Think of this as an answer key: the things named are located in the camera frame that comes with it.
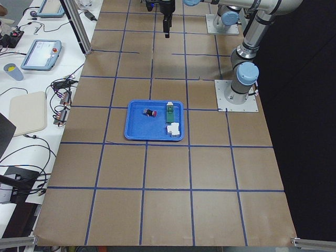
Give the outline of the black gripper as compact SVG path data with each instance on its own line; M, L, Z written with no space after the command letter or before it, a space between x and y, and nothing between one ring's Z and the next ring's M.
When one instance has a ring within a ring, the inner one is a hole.
M145 5L148 12L151 12L154 5L159 5L162 14L173 14L175 12L175 0L146 0ZM164 15L163 18L163 32L165 38L170 38L170 28L172 27L172 15Z

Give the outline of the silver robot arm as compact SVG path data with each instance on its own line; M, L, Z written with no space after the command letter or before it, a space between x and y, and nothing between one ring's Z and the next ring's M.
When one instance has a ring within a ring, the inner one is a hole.
M217 14L213 21L214 27L217 29L224 29L236 25L239 21L240 11L241 7L218 5Z
M159 5L160 12L164 15L163 30L166 38L170 36L170 28L172 26L172 17L175 12L175 1L144 1L149 12L152 11L154 5ZM195 6L199 3L209 3L212 5L224 6L233 11L234 8L243 8L254 12L253 18L247 25L247 31L244 35L244 41L234 50L231 61L234 67L238 66L238 59L244 61L252 61L257 54L259 44L267 31L268 27L274 23L274 19L279 15L286 15L297 9L303 1L183 1L187 6Z

